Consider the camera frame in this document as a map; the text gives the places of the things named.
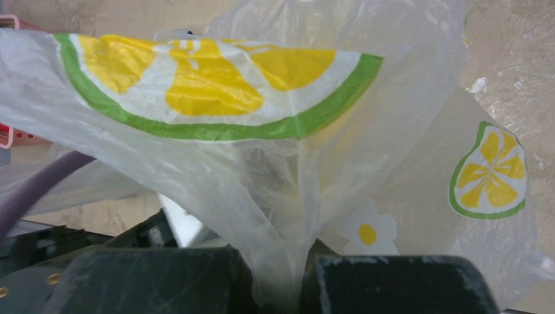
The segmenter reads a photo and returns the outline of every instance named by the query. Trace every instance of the beige surface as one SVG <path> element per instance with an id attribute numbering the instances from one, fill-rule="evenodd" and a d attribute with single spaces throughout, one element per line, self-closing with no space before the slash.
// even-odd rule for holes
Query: beige surface
<path id="1" fill-rule="evenodd" d="M 89 35 L 119 33 L 152 38 L 157 29 L 186 28 L 197 33 L 234 0 L 4 0 L 8 12 L 51 31 Z M 555 1 L 470 1 L 467 24 L 471 59 L 462 87 L 476 93 L 484 108 L 514 131 L 528 152 L 531 187 L 537 207 L 540 248 L 555 256 Z M 117 234 L 158 210 L 152 194 L 105 201 L 34 217 L 95 232 Z M 553 313 L 555 283 L 538 284 L 517 309 Z"/>

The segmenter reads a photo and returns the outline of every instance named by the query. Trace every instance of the round lemon slice print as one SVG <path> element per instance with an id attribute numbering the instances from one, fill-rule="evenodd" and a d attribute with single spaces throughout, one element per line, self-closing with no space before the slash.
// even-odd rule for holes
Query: round lemon slice print
<path id="1" fill-rule="evenodd" d="M 72 85 L 100 113 L 159 137 L 307 137 L 338 120 L 382 58 L 270 43 L 56 34 Z"/>
<path id="2" fill-rule="evenodd" d="M 525 162 L 524 149 L 513 134 L 481 122 L 474 147 L 451 178 L 451 206 L 471 218 L 499 219 L 516 214 L 526 202 Z"/>

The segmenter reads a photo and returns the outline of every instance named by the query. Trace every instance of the cable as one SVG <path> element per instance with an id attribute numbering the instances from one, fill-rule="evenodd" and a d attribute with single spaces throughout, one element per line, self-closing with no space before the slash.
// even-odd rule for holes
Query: cable
<path id="1" fill-rule="evenodd" d="M 80 152 L 70 152 L 28 179 L 9 200 L 0 206 L 0 243 L 39 199 L 70 174 L 93 160 L 95 160 L 94 157 Z"/>

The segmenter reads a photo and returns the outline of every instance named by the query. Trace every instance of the white flower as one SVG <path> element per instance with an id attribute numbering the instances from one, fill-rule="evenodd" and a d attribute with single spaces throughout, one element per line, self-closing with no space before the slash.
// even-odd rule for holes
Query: white flower
<path id="1" fill-rule="evenodd" d="M 372 199 L 347 214 L 335 228 L 350 241 L 344 255 L 399 255 L 393 244 L 397 222 L 390 215 L 379 214 Z"/>

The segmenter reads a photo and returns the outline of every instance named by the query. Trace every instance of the green curved stripe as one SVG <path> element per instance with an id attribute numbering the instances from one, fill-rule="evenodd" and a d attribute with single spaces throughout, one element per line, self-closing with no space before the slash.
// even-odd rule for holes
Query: green curved stripe
<path id="1" fill-rule="evenodd" d="M 449 183 L 449 203 L 451 204 L 451 207 L 453 208 L 453 210 L 455 210 L 457 213 L 459 213 L 463 216 L 466 216 L 466 217 L 469 217 L 469 218 L 476 218 L 476 219 L 493 220 L 493 219 L 507 218 L 507 217 L 513 216 L 514 214 L 518 213 L 526 205 L 526 198 L 524 198 L 520 203 L 516 204 L 516 206 L 514 206 L 513 208 L 507 209 L 506 211 L 502 211 L 500 213 L 476 213 L 474 211 L 468 211 L 468 210 L 462 208 L 458 204 L 457 198 L 455 197 L 455 186 L 457 184 L 457 178 L 459 177 L 459 173 L 463 169 L 463 166 L 465 165 L 465 162 L 467 161 L 468 157 L 476 149 L 478 149 L 478 147 L 482 143 L 482 140 L 484 138 L 484 133 L 486 132 L 486 128 L 488 126 L 493 126 L 493 127 L 496 128 L 496 126 L 494 126 L 493 124 L 491 124 L 487 121 L 480 122 L 480 128 L 479 128 L 479 131 L 478 131 L 478 135 L 476 136 L 476 143 L 474 144 L 474 146 L 472 147 L 470 152 L 468 154 L 466 154 L 461 159 L 461 161 L 458 163 L 457 167 L 455 168 L 455 172 L 453 172 L 453 176 L 451 177 L 451 181 Z M 518 143 L 518 145 L 520 147 L 522 147 L 518 138 L 516 138 L 516 142 Z"/>
<path id="2" fill-rule="evenodd" d="M 171 139 L 237 141 L 307 137 L 325 128 L 351 108 L 372 84 L 383 62 L 381 57 L 362 54 L 357 67 L 330 96 L 302 113 L 275 122 L 259 126 L 225 123 L 168 124 L 125 111 L 81 71 L 77 51 L 69 34 L 55 34 L 54 38 L 61 44 L 60 56 L 69 80 L 91 108 L 135 129 Z"/>

